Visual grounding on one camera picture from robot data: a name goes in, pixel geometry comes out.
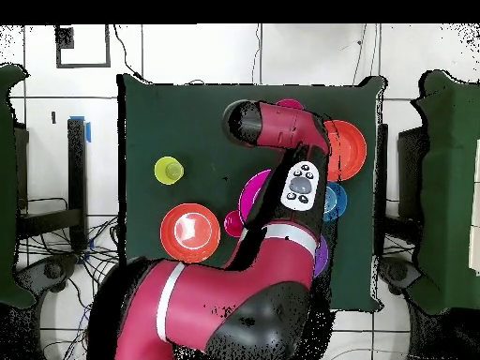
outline blue bowl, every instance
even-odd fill
[[[347,192],[336,182],[328,182],[325,191],[323,222],[332,221],[342,216],[347,208]]]

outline white stripe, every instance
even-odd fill
[[[158,336],[165,342],[167,342],[167,336],[165,331],[165,324],[167,321],[167,309],[169,307],[170,296],[172,295],[173,287],[175,287],[176,280],[185,269],[185,266],[179,262],[167,279],[165,286],[161,292],[160,300],[157,308],[157,333]]]
[[[288,237],[289,240],[306,248],[315,260],[315,250],[318,244],[311,234],[305,232],[303,229],[289,224],[270,224],[266,227],[265,239],[269,237],[278,237],[280,239]]]
[[[240,239],[239,239],[240,242],[245,239],[245,236],[247,236],[247,232],[248,232],[247,228],[244,228],[242,231],[242,234],[240,234]]]

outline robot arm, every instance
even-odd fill
[[[114,295],[122,310],[110,334],[116,339],[110,360],[173,360],[172,342],[220,360],[288,360],[294,354],[322,227],[326,133],[310,112],[251,101],[229,106],[223,126],[243,144],[285,150],[231,259],[219,269],[161,260],[137,264],[137,271],[132,265],[112,270],[90,315],[87,360],[101,356],[95,350],[106,331],[94,322],[105,321]]]

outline orange plate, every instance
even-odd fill
[[[194,203],[180,204],[161,221],[160,242],[172,258],[199,263],[217,249],[220,225],[208,208]]]
[[[367,143],[354,125],[332,120],[323,123],[328,131],[332,155],[328,160],[329,182],[345,181],[356,175],[367,157]]]

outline pink cup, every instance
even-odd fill
[[[223,227],[225,231],[231,237],[240,237],[244,229],[242,219],[240,219],[240,213],[238,210],[231,211],[223,221]]]

